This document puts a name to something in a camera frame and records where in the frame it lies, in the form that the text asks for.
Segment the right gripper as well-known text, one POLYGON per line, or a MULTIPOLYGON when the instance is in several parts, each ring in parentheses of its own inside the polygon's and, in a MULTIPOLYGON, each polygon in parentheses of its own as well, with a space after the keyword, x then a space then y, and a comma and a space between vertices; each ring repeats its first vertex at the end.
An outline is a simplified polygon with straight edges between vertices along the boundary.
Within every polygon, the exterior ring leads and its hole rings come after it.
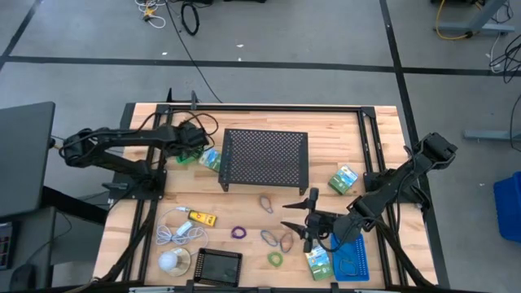
POLYGON ((309 213, 304 219, 306 227, 291 222, 283 222, 282 224, 295 231, 300 239, 304 239, 304 252, 311 252, 314 241, 317 241, 318 245, 325 251, 335 252, 338 250, 337 247, 328 248, 322 241, 332 233, 337 214, 317 210, 318 196, 319 189, 314 187, 310 189, 309 197, 302 202, 283 205, 284 208, 290 209, 308 209, 309 213))

